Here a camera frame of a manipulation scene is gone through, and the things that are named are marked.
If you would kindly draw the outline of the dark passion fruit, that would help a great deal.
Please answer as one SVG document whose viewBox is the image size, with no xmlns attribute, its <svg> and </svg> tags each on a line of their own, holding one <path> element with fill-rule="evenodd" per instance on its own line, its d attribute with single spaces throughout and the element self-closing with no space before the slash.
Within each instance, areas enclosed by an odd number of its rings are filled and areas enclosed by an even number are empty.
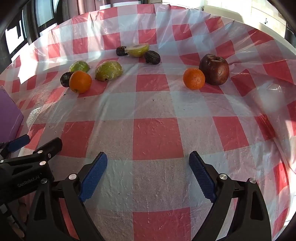
<svg viewBox="0 0 296 241">
<path fill-rule="evenodd" d="M 128 53 L 126 52 L 126 46 L 120 46 L 116 48 L 116 54 L 117 56 L 126 56 Z"/>
<path fill-rule="evenodd" d="M 158 65 L 161 61 L 160 55 L 155 51 L 147 51 L 144 54 L 144 59 L 147 64 Z"/>
<path fill-rule="evenodd" d="M 69 81 L 72 76 L 73 72 L 65 72 L 61 78 L 60 78 L 60 83 L 63 87 L 68 88 L 69 87 Z"/>
</svg>

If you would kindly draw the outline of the green fruit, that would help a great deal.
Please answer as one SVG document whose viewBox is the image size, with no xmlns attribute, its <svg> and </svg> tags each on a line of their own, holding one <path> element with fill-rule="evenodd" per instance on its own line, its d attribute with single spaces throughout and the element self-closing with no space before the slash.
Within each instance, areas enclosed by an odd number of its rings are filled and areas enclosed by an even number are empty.
<svg viewBox="0 0 296 241">
<path fill-rule="evenodd" d="M 69 72 L 75 72 L 75 71 L 83 71 L 83 72 L 88 72 L 90 69 L 90 66 L 88 63 L 85 61 L 79 60 L 74 62 L 70 67 L 69 67 Z"/>
<path fill-rule="evenodd" d="M 105 61 L 95 69 L 95 79 L 98 81 L 115 80 L 123 73 L 122 66 L 117 61 Z"/>
</svg>

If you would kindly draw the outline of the wrinkled dark red apple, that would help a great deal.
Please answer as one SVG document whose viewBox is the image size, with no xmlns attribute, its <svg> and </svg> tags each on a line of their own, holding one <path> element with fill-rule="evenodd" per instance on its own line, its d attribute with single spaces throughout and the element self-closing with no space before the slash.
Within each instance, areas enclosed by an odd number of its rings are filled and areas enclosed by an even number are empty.
<svg viewBox="0 0 296 241">
<path fill-rule="evenodd" d="M 210 85 L 224 84 L 230 73 L 228 62 L 216 55 L 206 54 L 200 61 L 199 69 L 205 76 L 205 82 Z"/>
</svg>

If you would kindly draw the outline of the halved pear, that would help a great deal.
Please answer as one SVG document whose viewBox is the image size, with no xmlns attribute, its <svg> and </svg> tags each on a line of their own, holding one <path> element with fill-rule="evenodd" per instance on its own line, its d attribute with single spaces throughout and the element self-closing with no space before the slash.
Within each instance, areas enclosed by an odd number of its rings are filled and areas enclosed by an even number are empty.
<svg viewBox="0 0 296 241">
<path fill-rule="evenodd" d="M 149 51 L 149 44 L 132 45 L 125 48 L 125 52 L 132 57 L 141 58 Z"/>
</svg>

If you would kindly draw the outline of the purple cardboard box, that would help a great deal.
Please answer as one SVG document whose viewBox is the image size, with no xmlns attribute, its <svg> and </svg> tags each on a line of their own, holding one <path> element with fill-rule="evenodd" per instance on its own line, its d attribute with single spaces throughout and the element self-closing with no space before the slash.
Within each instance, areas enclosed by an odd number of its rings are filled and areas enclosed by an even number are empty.
<svg viewBox="0 0 296 241">
<path fill-rule="evenodd" d="M 23 114 L 3 86 L 0 89 L 0 141 L 6 143 L 16 138 Z"/>
</svg>

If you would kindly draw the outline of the orange on left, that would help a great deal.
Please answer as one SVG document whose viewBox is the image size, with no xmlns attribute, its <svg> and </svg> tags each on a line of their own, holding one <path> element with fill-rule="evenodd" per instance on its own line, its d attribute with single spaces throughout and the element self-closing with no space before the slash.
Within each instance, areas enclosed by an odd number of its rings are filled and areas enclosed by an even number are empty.
<svg viewBox="0 0 296 241">
<path fill-rule="evenodd" d="M 75 71 L 69 80 L 69 88 L 77 93 L 83 94 L 87 92 L 92 85 L 92 78 L 89 74 L 84 71 Z"/>
</svg>

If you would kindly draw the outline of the orange near apple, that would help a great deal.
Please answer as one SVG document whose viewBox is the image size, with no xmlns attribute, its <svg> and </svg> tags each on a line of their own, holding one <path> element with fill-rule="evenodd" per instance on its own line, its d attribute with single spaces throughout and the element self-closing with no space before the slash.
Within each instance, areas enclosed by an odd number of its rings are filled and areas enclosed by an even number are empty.
<svg viewBox="0 0 296 241">
<path fill-rule="evenodd" d="M 205 84 L 205 75 L 200 69 L 188 68 L 183 74 L 184 85 L 190 90 L 199 90 Z"/>
</svg>

